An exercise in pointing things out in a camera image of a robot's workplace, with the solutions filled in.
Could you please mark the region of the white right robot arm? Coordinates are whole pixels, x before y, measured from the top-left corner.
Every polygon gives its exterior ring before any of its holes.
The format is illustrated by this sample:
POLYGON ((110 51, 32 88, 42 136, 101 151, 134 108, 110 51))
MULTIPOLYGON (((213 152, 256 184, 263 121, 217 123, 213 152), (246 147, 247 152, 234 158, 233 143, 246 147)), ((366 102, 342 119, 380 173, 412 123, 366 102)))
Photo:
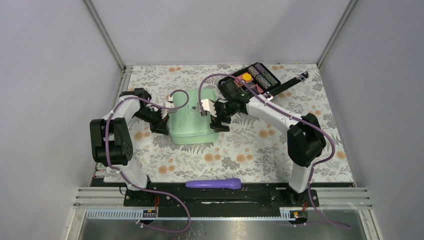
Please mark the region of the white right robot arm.
POLYGON ((286 198, 293 206, 299 206, 307 199, 305 191, 312 178, 314 161, 321 156, 326 141, 330 139, 315 115, 292 113, 271 101, 280 92, 300 82, 301 79, 295 77, 265 88, 261 84, 249 85, 244 80, 226 77, 218 85, 226 102, 215 101, 214 110, 210 111, 210 126, 216 132, 228 132, 232 116, 243 113, 261 119, 285 134, 287 153, 293 162, 286 198))

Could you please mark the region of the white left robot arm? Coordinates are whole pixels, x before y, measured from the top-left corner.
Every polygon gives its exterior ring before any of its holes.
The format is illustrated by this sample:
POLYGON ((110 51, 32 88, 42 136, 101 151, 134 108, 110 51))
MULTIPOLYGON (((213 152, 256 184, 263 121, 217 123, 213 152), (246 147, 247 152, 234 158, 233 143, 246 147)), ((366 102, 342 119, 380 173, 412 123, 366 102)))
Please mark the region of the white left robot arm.
POLYGON ((149 124, 152 133, 169 134, 169 117, 163 116, 161 109, 155 109, 151 99, 144 88, 124 91, 109 113, 89 124, 93 160, 123 177, 127 188, 137 191, 135 197, 144 206, 154 202, 155 192, 147 187, 148 175, 132 162, 134 147, 129 124, 138 118, 149 124))

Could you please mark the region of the mint green medicine kit case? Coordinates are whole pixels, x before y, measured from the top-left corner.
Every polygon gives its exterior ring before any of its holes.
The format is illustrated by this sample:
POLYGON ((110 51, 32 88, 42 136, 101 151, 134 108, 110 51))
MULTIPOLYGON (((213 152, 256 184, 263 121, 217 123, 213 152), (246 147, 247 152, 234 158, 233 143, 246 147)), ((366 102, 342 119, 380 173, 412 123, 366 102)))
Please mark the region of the mint green medicine kit case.
POLYGON ((202 116, 198 108, 198 89, 186 91, 189 101, 183 108, 171 113, 168 131, 176 145, 208 144, 215 142, 219 134, 211 129, 209 114, 202 116))

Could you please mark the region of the purple flashlight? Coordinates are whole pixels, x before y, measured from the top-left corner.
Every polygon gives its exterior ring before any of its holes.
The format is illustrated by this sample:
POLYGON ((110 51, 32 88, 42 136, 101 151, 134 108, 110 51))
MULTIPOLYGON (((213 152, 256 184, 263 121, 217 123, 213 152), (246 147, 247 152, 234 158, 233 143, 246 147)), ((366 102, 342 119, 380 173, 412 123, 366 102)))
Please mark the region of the purple flashlight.
POLYGON ((213 179, 213 180, 191 180, 185 183, 186 188, 191 189, 230 189, 238 190, 242 187, 239 178, 213 179))

